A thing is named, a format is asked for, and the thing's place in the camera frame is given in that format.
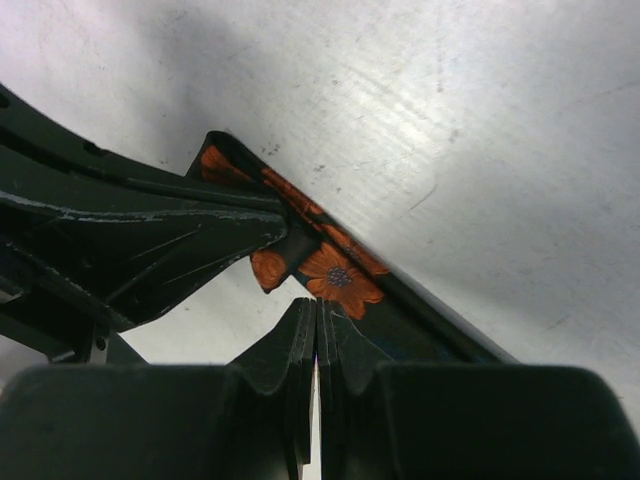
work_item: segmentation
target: white surface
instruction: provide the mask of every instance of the white surface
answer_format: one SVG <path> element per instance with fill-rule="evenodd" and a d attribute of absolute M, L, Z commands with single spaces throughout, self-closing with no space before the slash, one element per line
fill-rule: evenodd
<path fill-rule="evenodd" d="M 58 122 L 180 173 L 230 130 L 520 360 L 599 372 L 640 426 L 639 2 L 0 11 L 1 80 Z M 231 358 L 288 294 L 249 299 L 246 263 L 233 272 L 197 315 L 129 338 L 158 361 Z M 225 323 L 234 305 L 246 323 Z"/>

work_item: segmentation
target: orange flower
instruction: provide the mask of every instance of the orange flower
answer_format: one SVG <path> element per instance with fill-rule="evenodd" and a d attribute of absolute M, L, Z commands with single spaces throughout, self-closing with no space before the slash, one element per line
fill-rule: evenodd
<path fill-rule="evenodd" d="M 251 181 L 246 173 L 232 165 L 216 147 L 207 148 L 200 157 L 200 163 L 202 176 L 210 182 L 225 183 L 229 179 Z"/>
<path fill-rule="evenodd" d="M 263 168 L 262 175 L 264 175 L 266 179 L 264 183 L 275 188 L 283 197 L 289 200 L 291 206 L 293 206 L 298 213 L 303 215 L 307 212 L 315 213 L 316 215 L 323 213 L 323 210 L 314 203 L 313 200 L 294 187 L 291 183 L 287 182 L 273 169 L 269 167 Z"/>
<path fill-rule="evenodd" d="M 384 275 L 389 269 L 376 260 L 369 252 L 362 248 L 350 235 L 333 225 L 322 225 L 322 229 L 338 244 L 347 254 L 360 264 L 369 275 Z"/>
<path fill-rule="evenodd" d="M 265 290 L 276 288 L 287 270 L 284 259 L 270 250 L 259 250 L 251 255 L 251 268 Z"/>
<path fill-rule="evenodd" d="M 379 303 L 384 297 L 371 280 L 328 243 L 323 243 L 299 270 L 311 277 L 307 289 L 312 294 L 339 302 L 347 315 L 358 320 L 365 314 L 365 302 Z"/>

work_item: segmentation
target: fabric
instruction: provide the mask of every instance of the fabric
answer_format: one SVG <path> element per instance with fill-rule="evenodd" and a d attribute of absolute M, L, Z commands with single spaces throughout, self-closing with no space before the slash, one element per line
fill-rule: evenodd
<path fill-rule="evenodd" d="M 358 330 L 397 360 L 500 361 L 233 137 L 207 134 L 187 175 L 234 189 L 275 193 L 283 200 L 288 236 L 251 255 L 253 272 L 265 292 L 293 275 L 316 297 L 340 303 Z"/>

